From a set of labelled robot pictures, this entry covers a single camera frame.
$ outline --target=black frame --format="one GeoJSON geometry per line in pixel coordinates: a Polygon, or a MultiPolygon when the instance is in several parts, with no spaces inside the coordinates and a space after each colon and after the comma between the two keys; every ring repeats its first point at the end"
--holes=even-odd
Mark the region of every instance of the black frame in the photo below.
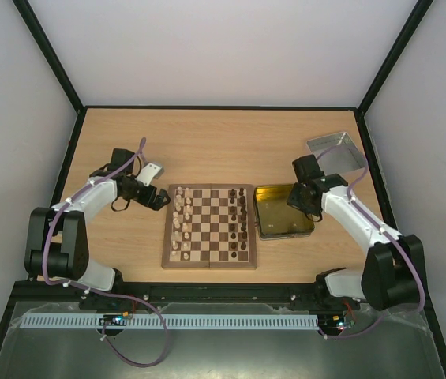
{"type": "MultiPolygon", "coordinates": [[[[369,131],[365,123],[365,114],[371,106],[372,102],[377,97],[378,92],[382,88],[384,82],[391,73],[393,67],[398,61],[400,55],[407,46],[410,38],[414,34],[416,28],[419,26],[422,18],[425,16],[428,8],[433,3],[433,0],[418,0],[414,9],[412,10],[407,22],[403,26],[400,34],[396,38],[391,50],[384,60],[381,68],[375,76],[373,83],[370,85],[368,92],[365,94],[360,106],[354,107],[191,107],[191,106],[84,106],[81,102],[75,88],[72,86],[58,56],[54,52],[49,39],[42,29],[32,7],[28,0],[13,0],[25,24],[30,30],[33,38],[37,42],[44,57],[53,70],[54,75],[58,78],[60,85],[66,93],[69,101],[77,112],[77,120],[73,127],[72,136],[70,138],[69,146],[66,151],[65,159],[62,163],[62,169],[56,182],[51,204],[60,201],[63,188],[66,183],[66,178],[69,173],[70,164],[72,163],[73,155],[77,146],[77,141],[84,124],[84,118],[87,110],[90,108],[121,108],[121,109],[197,109],[197,110],[260,110],[260,111],[352,111],[354,118],[358,125],[358,131],[362,139],[363,148],[366,157],[369,161],[369,170],[372,176],[373,184],[377,199],[379,201],[380,210],[385,223],[392,227],[396,227],[395,217],[393,216],[390,205],[388,193],[380,172],[379,163],[373,149],[372,141],[369,136],[369,131]]],[[[200,293],[206,294],[213,298],[221,298],[228,302],[232,299],[237,301],[237,298],[242,300],[242,294],[249,297],[254,296],[256,291],[259,291],[266,299],[266,303],[271,305],[286,305],[289,304],[293,308],[290,295],[298,293],[299,291],[310,291],[313,284],[309,283],[283,283],[283,284],[247,284],[247,283],[124,283],[127,291],[135,294],[141,294],[144,291],[151,291],[151,287],[158,287],[162,290],[168,291],[169,288],[174,287],[176,293],[180,291],[181,297],[185,300],[192,300],[198,298],[200,293]]],[[[19,301],[44,301],[44,302],[60,302],[60,301],[80,301],[81,294],[78,290],[63,287],[48,287],[44,283],[39,283],[34,278],[16,282],[12,289],[9,301],[6,305],[2,321],[0,323],[0,350],[3,340],[6,335],[10,319],[13,314],[13,309],[16,302],[19,301]]],[[[151,301],[155,304],[160,304],[160,300],[152,297],[151,301]]],[[[425,315],[429,322],[429,327],[433,333],[437,351],[440,356],[440,362],[446,375],[446,345],[440,326],[438,324],[437,315],[433,308],[429,294],[426,294],[425,315]]]]}

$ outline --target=chessboard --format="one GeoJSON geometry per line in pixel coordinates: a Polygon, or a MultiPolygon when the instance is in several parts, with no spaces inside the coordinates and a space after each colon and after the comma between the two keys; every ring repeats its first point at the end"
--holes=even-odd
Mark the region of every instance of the chessboard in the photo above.
{"type": "Polygon", "coordinates": [[[171,185],[163,268],[256,268],[251,185],[171,185]]]}

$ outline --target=black edge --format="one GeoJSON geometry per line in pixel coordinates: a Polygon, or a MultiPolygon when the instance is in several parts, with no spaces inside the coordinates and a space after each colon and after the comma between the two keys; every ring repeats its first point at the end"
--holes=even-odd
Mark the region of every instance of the black edge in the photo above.
{"type": "Polygon", "coordinates": [[[72,164],[72,159],[73,155],[75,154],[77,142],[79,141],[79,136],[81,135],[86,112],[86,107],[83,107],[81,112],[77,115],[77,119],[75,120],[72,135],[70,136],[70,141],[68,143],[68,148],[66,148],[65,158],[63,159],[62,168],[59,171],[58,180],[56,181],[56,187],[54,188],[54,193],[52,195],[51,205],[57,204],[62,198],[63,190],[65,189],[66,178],[68,178],[70,165],[72,164]]]}
{"type": "Polygon", "coordinates": [[[418,28],[421,23],[422,18],[426,15],[429,6],[431,6],[433,0],[418,0],[414,9],[410,13],[409,18],[405,22],[401,32],[398,34],[398,37],[393,43],[391,50],[388,53],[388,56],[382,63],[382,66],[379,68],[377,75],[373,79],[372,84],[370,85],[365,97],[363,98],[362,103],[359,105],[358,110],[365,115],[368,111],[372,102],[377,97],[377,94],[380,91],[380,88],[388,79],[390,72],[393,70],[396,62],[398,61],[400,55],[405,50],[405,47],[410,41],[410,38],[415,32],[415,29],[418,28]]]}
{"type": "Polygon", "coordinates": [[[42,29],[38,18],[36,18],[36,15],[33,12],[32,6],[30,6],[29,1],[13,0],[13,3],[19,11],[21,17],[23,17],[24,23],[26,24],[26,26],[28,26],[30,33],[32,34],[37,45],[42,51],[43,56],[47,60],[47,63],[49,63],[52,72],[58,78],[59,84],[62,86],[63,91],[65,91],[66,96],[72,103],[73,109],[75,109],[75,111],[79,113],[83,108],[81,99],[79,99],[79,95],[75,91],[72,82],[68,78],[65,69],[59,61],[58,56],[54,52],[54,49],[49,42],[46,33],[42,29]]]}
{"type": "Polygon", "coordinates": [[[435,313],[433,304],[431,303],[431,300],[428,302],[430,303],[430,306],[425,306],[426,320],[428,321],[429,330],[433,334],[433,341],[435,341],[435,346],[437,347],[440,364],[442,365],[446,376],[446,345],[444,336],[442,335],[442,330],[440,329],[440,324],[438,323],[437,314],[435,313]]]}
{"type": "Polygon", "coordinates": [[[88,109],[175,109],[199,111],[355,111],[355,107],[261,107],[242,105],[88,105],[88,109]]]}
{"type": "Polygon", "coordinates": [[[372,175],[373,187],[375,188],[375,194],[379,201],[380,212],[382,213],[382,220],[396,229],[395,216],[391,208],[391,202],[389,201],[388,191],[384,184],[384,179],[380,172],[379,163],[375,150],[373,149],[372,139],[368,128],[366,127],[365,116],[359,111],[355,111],[354,117],[356,118],[356,124],[358,125],[359,136],[362,139],[363,149],[365,150],[366,159],[368,160],[368,166],[370,175],[372,175]]]}

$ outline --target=white wall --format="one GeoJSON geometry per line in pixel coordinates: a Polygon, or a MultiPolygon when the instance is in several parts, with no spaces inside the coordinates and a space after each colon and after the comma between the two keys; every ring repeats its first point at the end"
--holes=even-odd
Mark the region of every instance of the white wall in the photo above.
{"type": "Polygon", "coordinates": [[[0,1],[0,319],[26,277],[28,217],[48,205],[75,112],[12,1],[0,1]]]}
{"type": "Polygon", "coordinates": [[[446,342],[446,0],[436,0],[367,115],[400,227],[425,246],[446,342]]]}
{"type": "Polygon", "coordinates": [[[357,106],[416,0],[31,0],[85,104],[357,106]]]}

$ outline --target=gold tray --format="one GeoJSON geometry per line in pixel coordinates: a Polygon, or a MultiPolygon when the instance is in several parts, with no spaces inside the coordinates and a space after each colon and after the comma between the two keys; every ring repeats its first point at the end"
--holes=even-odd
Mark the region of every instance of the gold tray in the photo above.
{"type": "Polygon", "coordinates": [[[313,232],[314,222],[286,203],[292,189],[292,184],[255,189],[254,204],[261,239],[304,237],[313,232]]]}

